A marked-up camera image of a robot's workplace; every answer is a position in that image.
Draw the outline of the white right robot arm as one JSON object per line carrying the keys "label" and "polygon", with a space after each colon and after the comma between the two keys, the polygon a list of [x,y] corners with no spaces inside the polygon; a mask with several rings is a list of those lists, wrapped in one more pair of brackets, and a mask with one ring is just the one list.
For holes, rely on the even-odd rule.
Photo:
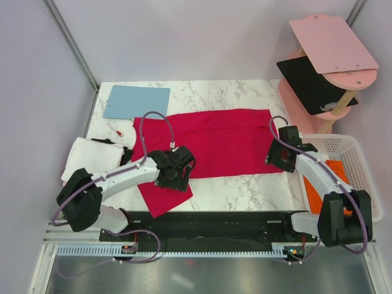
{"label": "white right robot arm", "polygon": [[284,239],[294,241],[306,233],[318,237],[326,247],[341,246],[354,254],[366,250],[372,240],[370,195],[338,178],[313,145],[290,146],[275,138],[265,163],[285,172],[302,174],[322,199],[318,214],[293,213],[291,220],[281,225]]}

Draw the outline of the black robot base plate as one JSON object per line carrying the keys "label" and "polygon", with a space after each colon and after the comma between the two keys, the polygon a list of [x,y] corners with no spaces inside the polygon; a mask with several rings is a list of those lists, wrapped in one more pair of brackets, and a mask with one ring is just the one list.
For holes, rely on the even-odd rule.
{"label": "black robot base plate", "polygon": [[161,249],[270,249],[274,243],[314,243],[316,238],[291,226],[291,211],[181,211],[153,218],[147,212],[131,212],[127,230],[136,234],[113,236],[101,232],[100,241],[133,242],[153,250],[154,232]]}

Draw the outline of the magenta t shirt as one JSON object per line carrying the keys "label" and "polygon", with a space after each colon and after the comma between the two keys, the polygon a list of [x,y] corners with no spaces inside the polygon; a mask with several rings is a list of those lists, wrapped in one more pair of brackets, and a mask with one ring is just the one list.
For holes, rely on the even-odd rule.
{"label": "magenta t shirt", "polygon": [[192,179],[280,173],[265,164],[275,128],[269,126],[269,110],[232,109],[171,115],[166,121],[135,118],[137,136],[132,160],[148,152],[167,150],[170,142],[185,146],[196,159]]}

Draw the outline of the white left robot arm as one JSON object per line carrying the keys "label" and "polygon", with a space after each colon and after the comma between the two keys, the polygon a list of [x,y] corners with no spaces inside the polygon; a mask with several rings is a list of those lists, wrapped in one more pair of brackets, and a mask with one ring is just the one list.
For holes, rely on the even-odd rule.
{"label": "white left robot arm", "polygon": [[102,228],[121,241],[130,240],[134,225],[121,208],[105,206],[110,197],[145,183],[186,192],[195,157],[185,146],[152,151],[140,160],[114,170],[91,174],[75,171],[56,198],[60,212],[73,232]]}

